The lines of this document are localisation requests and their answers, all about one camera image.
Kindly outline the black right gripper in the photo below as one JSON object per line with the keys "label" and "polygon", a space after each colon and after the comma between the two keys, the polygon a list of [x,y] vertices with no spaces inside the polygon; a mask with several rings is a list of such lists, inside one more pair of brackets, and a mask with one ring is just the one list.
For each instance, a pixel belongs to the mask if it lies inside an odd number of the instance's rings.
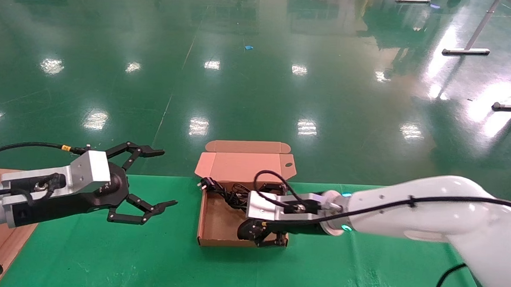
{"label": "black right gripper", "polygon": [[[287,195],[288,188],[283,183],[258,183],[259,191],[275,195]],[[266,221],[259,219],[245,220],[237,230],[240,240],[249,240],[258,248],[285,248],[290,234],[327,235],[338,237],[343,234],[343,227],[333,228],[327,222],[315,221]]]}

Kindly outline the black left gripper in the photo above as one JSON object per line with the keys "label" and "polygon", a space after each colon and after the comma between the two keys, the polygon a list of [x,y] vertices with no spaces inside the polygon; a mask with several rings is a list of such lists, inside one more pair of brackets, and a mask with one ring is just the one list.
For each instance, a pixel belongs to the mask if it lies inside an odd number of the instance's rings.
{"label": "black left gripper", "polygon": [[[130,141],[111,147],[105,151],[107,159],[111,159],[123,153],[131,155],[122,165],[117,166],[109,163],[110,181],[105,184],[94,185],[96,190],[88,193],[71,194],[67,196],[51,196],[45,202],[35,202],[32,206],[26,203],[12,206],[12,216],[15,227],[37,224],[44,221],[53,221],[68,216],[86,214],[96,209],[107,209],[107,221],[111,223],[144,225],[152,217],[163,214],[166,208],[177,205],[178,201],[165,201],[155,205],[142,200],[133,194],[129,194],[127,171],[138,158],[152,158],[163,156],[166,152],[162,149],[153,149],[149,145],[137,145]],[[140,209],[143,215],[127,215],[117,213],[118,206],[126,201],[133,207]]]}

